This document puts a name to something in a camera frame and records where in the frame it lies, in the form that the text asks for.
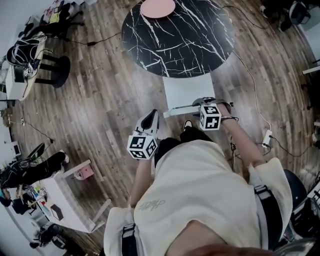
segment shoe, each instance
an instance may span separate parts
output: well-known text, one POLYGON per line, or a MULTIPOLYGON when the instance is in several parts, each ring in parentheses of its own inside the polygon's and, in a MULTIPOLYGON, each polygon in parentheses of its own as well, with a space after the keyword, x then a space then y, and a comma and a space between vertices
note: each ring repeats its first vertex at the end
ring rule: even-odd
POLYGON ((192 122, 190 120, 186 120, 183 125, 183 131, 186 130, 186 127, 192 127, 192 122))
POLYGON ((59 152, 62 152, 62 153, 64 153, 65 154, 65 158, 64 158, 64 160, 63 160, 63 162, 64 163, 66 163, 66 164, 68 164, 69 162, 70 162, 70 158, 69 158, 69 156, 66 154, 66 152, 64 151, 64 150, 59 150, 59 152))
POLYGON ((265 9, 266 9, 266 7, 264 5, 260 6, 260 12, 262 13, 262 16, 265 17, 266 19, 268 19, 268 17, 265 15, 265 9))

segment black marble tabletop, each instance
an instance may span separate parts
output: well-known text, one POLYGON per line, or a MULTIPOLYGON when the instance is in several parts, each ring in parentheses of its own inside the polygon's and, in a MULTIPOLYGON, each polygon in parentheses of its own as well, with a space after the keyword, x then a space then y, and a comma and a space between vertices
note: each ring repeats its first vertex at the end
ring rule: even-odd
POLYGON ((139 2, 122 25, 123 45, 145 70, 163 77, 190 78, 223 64, 234 47, 226 10, 210 0, 174 0, 173 13, 147 18, 139 2))

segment power strip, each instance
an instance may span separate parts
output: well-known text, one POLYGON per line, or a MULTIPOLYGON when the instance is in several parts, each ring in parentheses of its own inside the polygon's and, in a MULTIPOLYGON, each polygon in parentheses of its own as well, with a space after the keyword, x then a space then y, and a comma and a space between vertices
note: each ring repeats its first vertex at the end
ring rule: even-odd
POLYGON ((268 148, 270 143, 270 136, 272 135, 271 130, 266 130, 261 146, 263 148, 268 148))

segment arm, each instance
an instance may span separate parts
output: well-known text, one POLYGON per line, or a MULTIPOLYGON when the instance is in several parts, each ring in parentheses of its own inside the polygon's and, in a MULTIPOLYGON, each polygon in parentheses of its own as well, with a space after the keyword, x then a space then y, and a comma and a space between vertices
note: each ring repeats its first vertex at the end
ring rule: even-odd
POLYGON ((151 184, 152 160, 140 160, 136 169, 133 187, 129 197, 129 205, 134 208, 151 184))
MULTIPOLYGON (((223 117, 229 117, 230 113, 224 104, 217 105, 223 117)), ((254 144, 244 129, 234 119, 227 119, 222 122, 222 125, 228 130, 236 144, 239 151, 243 165, 248 167, 250 164, 253 167, 264 164, 264 156, 259 151, 256 144, 254 144)))
POLYGON ((23 185, 22 184, 20 184, 19 187, 17 187, 15 194, 16 194, 17 198, 22 197, 22 195, 23 195, 23 185))

